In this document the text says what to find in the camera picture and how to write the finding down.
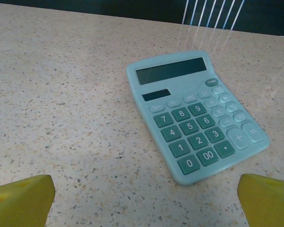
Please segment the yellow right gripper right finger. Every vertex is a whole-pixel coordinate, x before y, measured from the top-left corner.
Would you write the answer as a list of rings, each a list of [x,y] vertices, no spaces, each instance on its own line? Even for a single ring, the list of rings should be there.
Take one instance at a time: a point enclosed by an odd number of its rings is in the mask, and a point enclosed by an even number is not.
[[[249,227],[284,227],[284,181],[243,174],[237,195]]]

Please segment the light teal desk calculator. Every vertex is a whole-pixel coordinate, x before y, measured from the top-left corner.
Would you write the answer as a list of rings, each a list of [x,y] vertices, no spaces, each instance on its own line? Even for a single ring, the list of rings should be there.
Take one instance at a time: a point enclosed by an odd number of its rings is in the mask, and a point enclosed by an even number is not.
[[[126,74],[138,110],[181,185],[219,173],[270,144],[205,51],[148,58],[129,64]]]

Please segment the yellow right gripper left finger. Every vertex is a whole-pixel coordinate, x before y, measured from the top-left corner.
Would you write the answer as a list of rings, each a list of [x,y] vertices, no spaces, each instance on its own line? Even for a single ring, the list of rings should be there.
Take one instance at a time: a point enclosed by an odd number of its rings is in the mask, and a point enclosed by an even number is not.
[[[50,175],[0,185],[0,227],[45,227],[54,197]]]

